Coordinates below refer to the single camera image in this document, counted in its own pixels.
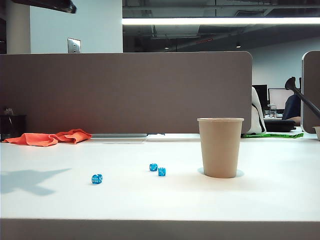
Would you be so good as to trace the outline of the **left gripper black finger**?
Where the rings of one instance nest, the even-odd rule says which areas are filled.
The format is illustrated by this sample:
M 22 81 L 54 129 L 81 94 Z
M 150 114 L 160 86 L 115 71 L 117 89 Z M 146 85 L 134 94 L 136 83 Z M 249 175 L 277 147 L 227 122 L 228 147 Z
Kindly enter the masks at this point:
M 12 2 L 70 14 L 77 12 L 77 7 L 71 0 L 12 0 Z

